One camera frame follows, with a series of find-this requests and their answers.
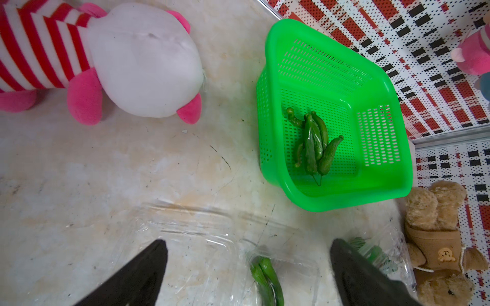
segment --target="basket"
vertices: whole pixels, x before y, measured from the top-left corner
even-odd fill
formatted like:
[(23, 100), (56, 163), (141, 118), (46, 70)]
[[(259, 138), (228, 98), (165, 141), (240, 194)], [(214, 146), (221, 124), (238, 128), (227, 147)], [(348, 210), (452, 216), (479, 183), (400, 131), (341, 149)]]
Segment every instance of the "basket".
[[(296, 205), (322, 212), (406, 196), (412, 159), (398, 98), (386, 73), (363, 56), (294, 20), (269, 32), (257, 82), (260, 166)], [(344, 136), (317, 186), (295, 168), (301, 129), (287, 120), (316, 111), (330, 139)]]

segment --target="teddy bear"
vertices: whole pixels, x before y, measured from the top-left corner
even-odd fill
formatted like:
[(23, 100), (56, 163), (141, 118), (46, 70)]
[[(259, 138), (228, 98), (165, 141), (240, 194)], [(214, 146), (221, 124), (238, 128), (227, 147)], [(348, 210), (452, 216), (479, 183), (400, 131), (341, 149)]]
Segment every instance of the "teddy bear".
[(194, 124), (201, 114), (201, 60), (189, 22), (175, 11), (123, 3), (0, 1), (0, 110), (16, 113), (37, 89), (68, 88), (85, 125), (102, 118), (102, 89), (124, 111)]
[(466, 306), (473, 284), (466, 270), (486, 270), (476, 248), (466, 248), (457, 229), (458, 207), (466, 190), (458, 183), (438, 181), (429, 189), (414, 187), (407, 196), (405, 234), (419, 301), (426, 306)]

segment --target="patterned wall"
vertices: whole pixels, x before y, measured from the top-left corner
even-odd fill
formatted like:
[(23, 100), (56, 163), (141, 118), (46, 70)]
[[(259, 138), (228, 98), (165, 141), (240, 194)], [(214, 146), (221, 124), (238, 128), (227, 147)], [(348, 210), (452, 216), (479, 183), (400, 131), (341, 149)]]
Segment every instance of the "patterned wall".
[(328, 35), (390, 76), (411, 139), (488, 124), (488, 101), (450, 58), (484, 25), (481, 0), (262, 0)]
[[(420, 187), (447, 180), (466, 188), (468, 197), (459, 209), (461, 238), (490, 262), (490, 141), (417, 150), (416, 163)], [(467, 275), (476, 288), (470, 305), (490, 305), (490, 271), (468, 271)]]

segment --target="green vegetable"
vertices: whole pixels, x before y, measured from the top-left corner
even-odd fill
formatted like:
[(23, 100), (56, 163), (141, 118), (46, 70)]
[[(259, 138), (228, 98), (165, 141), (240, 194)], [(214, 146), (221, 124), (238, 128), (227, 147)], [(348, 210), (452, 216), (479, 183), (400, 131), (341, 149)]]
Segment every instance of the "green vegetable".
[(321, 143), (320, 129), (317, 123), (313, 120), (313, 140), (315, 141), (315, 159), (319, 161), (323, 155), (323, 144)]
[(288, 107), (286, 109), (286, 113), (288, 114), (288, 120), (289, 120), (289, 122), (291, 122), (292, 125), (300, 127), (300, 128), (305, 127), (305, 122), (301, 119), (296, 118), (296, 116), (294, 115), (294, 109), (293, 108)]
[(320, 173), (320, 175), (327, 175), (330, 171), (330, 167), (334, 161), (335, 151), (337, 151), (337, 147), (342, 141), (343, 136), (340, 135), (337, 138), (332, 139), (327, 146), (327, 149), (325, 150), (325, 153), (318, 164), (318, 173)]
[(279, 283), (279, 279), (272, 267), (270, 259), (267, 257), (260, 257), (259, 265), (274, 289), (276, 306), (284, 306), (284, 296), (282, 294), (281, 284)]
[(315, 111), (311, 112), (311, 116), (313, 117), (313, 120), (318, 124), (318, 128), (320, 129), (320, 134), (321, 134), (321, 141), (323, 145), (323, 150), (325, 150), (328, 146), (328, 130), (327, 126), (325, 125), (325, 122), (318, 117), (317, 113)]
[(259, 287), (259, 294), (262, 297), (262, 306), (277, 306), (272, 286), (269, 284), (269, 281), (267, 280), (259, 263), (252, 263), (252, 265), (250, 265), (250, 271), (252, 272), (253, 279), (257, 282)]
[(300, 142), (298, 144), (298, 148), (296, 149), (296, 164), (294, 164), (296, 168), (299, 168), (301, 166), (301, 153), (303, 152), (304, 148), (305, 148), (304, 142)]
[(305, 114), (306, 124), (303, 130), (303, 140), (305, 146), (305, 171), (307, 174), (313, 176), (317, 173), (317, 159), (315, 157), (315, 140), (313, 136), (313, 126), (315, 122), (311, 117), (311, 114)]

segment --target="pink plush ear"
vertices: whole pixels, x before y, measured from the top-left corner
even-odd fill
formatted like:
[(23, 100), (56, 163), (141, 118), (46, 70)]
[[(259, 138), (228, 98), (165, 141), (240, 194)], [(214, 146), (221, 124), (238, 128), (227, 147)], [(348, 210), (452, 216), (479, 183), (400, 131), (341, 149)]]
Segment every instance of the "pink plush ear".
[(187, 19), (184, 18), (180, 13), (175, 12), (175, 11), (167, 11), (167, 13), (173, 15), (179, 22), (184, 26), (184, 29), (187, 31), (187, 33), (191, 33), (191, 25), (187, 21)]
[(89, 14), (90, 16), (93, 16), (95, 18), (100, 18), (107, 16), (107, 12), (104, 11), (100, 6), (93, 4), (93, 3), (84, 3), (82, 4), (78, 10), (80, 12), (84, 12)]
[(81, 124), (96, 125), (102, 119), (102, 85), (95, 68), (77, 75), (68, 87), (68, 110)]
[(197, 94), (191, 102), (177, 110), (177, 115), (187, 124), (195, 124), (201, 117), (201, 94)]
[(0, 94), (0, 110), (18, 113), (29, 109), (36, 103), (37, 90), (8, 92)]
[(457, 62), (457, 63), (462, 63), (465, 61), (465, 58), (463, 57), (463, 49), (460, 47), (452, 50), (450, 54), (451, 54), (452, 60)]

